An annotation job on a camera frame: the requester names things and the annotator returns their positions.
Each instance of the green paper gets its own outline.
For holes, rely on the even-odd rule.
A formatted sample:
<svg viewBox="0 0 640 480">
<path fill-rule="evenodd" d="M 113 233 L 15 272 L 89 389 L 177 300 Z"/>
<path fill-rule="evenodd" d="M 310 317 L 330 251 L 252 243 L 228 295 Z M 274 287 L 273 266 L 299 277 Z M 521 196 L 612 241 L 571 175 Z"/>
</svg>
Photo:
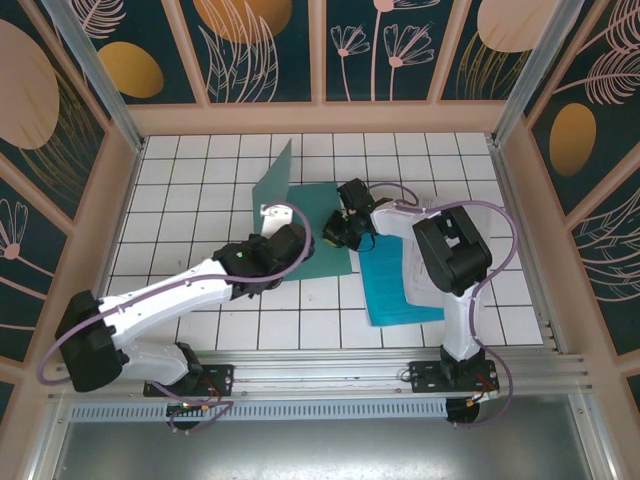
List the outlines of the green paper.
<svg viewBox="0 0 640 480">
<path fill-rule="evenodd" d="M 269 203 L 284 202 L 289 191 L 289 175 L 291 172 L 291 140 L 284 147 L 264 177 L 253 187 L 253 231 L 262 231 L 260 206 Z"/>
<path fill-rule="evenodd" d="M 334 210 L 341 208 L 337 188 L 338 184 L 335 182 L 289 187 L 287 202 L 302 210 L 309 219 L 315 240 L 315 253 L 294 272 L 287 275 L 285 280 L 335 277 L 351 273 L 349 250 L 346 247 L 332 247 L 322 239 L 322 229 L 327 220 Z M 295 214 L 293 221 L 302 224 L 300 217 Z"/>
</svg>

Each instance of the leaf illustration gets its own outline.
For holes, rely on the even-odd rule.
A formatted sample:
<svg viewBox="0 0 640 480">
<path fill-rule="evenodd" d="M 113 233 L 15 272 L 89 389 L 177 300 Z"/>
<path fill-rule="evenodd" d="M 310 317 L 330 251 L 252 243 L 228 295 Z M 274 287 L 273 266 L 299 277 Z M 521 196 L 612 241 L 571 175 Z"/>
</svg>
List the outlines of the leaf illustration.
<svg viewBox="0 0 640 480">
<path fill-rule="evenodd" d="M 640 86 L 640 50 L 603 54 L 581 83 L 585 84 L 591 103 L 624 104 Z"/>
<path fill-rule="evenodd" d="M 84 33 L 89 38 L 107 39 L 127 15 L 124 0 L 70 0 Z"/>
<path fill-rule="evenodd" d="M 605 32 L 607 42 L 618 52 L 640 48 L 640 0 L 619 0 Z"/>
</svg>

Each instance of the white tile floor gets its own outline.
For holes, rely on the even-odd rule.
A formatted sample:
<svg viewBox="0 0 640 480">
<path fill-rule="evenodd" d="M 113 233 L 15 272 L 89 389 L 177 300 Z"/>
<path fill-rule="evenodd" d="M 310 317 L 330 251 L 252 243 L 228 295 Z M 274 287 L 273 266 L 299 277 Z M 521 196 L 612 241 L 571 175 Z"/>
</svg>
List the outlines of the white tile floor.
<svg viewBox="0 0 640 480">
<path fill-rule="evenodd" d="M 484 136 L 478 133 L 165 136 L 149 139 L 122 232 L 111 295 L 200 263 L 225 242 L 252 233 L 251 189 L 292 140 L 291 183 L 355 177 L 395 181 L 416 193 L 503 205 Z M 393 187 L 380 195 L 396 197 Z M 511 245 L 508 225 L 492 224 L 494 265 Z M 438 346 L 443 322 L 373 328 L 355 273 L 287 282 L 254 299 L 213 305 L 167 322 L 146 338 L 196 350 L 355 349 Z M 541 344 L 519 258 L 492 285 L 479 324 L 490 345 Z"/>
</svg>

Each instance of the flower illustration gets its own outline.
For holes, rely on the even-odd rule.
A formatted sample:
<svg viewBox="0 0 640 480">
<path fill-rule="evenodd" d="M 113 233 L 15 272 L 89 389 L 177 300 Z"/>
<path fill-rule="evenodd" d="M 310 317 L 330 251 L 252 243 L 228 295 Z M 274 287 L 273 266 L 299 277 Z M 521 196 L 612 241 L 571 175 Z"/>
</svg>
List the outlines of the flower illustration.
<svg viewBox="0 0 640 480">
<path fill-rule="evenodd" d="M 342 81 L 344 82 L 344 91 L 347 94 L 347 101 L 351 101 L 349 93 L 349 84 L 347 83 L 347 71 L 344 65 L 344 59 L 351 55 L 359 55 L 371 50 L 371 44 L 365 42 L 366 35 L 362 31 L 362 26 L 346 27 L 344 31 L 342 27 L 333 27 L 331 29 L 331 39 L 340 55 L 340 63 L 342 66 Z"/>
<path fill-rule="evenodd" d="M 373 0 L 376 9 L 382 13 L 391 12 L 392 10 L 433 7 L 438 3 L 440 3 L 440 0 Z"/>
<path fill-rule="evenodd" d="M 433 60 L 434 50 L 428 48 L 431 37 L 428 30 L 430 25 L 422 28 L 408 26 L 398 36 L 398 25 L 384 29 L 384 46 L 391 65 L 391 83 L 389 86 L 389 100 L 393 100 L 393 82 L 396 68 L 408 65 L 419 65 Z"/>
<path fill-rule="evenodd" d="M 18 258 L 28 216 L 29 210 L 20 202 L 16 202 L 12 213 L 7 199 L 0 200 L 0 258 Z"/>
</svg>

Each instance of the enclosure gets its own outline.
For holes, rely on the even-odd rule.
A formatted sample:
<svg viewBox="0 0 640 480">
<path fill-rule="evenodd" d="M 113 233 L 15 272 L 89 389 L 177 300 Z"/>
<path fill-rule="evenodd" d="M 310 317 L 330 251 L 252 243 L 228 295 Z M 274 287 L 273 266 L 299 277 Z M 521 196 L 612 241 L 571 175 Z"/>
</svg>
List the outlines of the enclosure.
<svg viewBox="0 0 640 480">
<path fill-rule="evenodd" d="M 3 478 L 639 478 L 639 31 L 637 0 L 5 1 Z M 376 323 L 367 252 L 344 250 L 145 332 L 234 369 L 233 409 L 193 438 L 142 382 L 38 382 L 73 295 L 259 233 L 254 187 L 288 144 L 297 205 L 339 209 L 360 178 L 514 219 L 477 320 L 513 372 L 500 421 L 454 429 L 451 396 L 413 393 L 444 321 Z M 513 235 L 496 212 L 482 233 L 493 271 Z"/>
</svg>

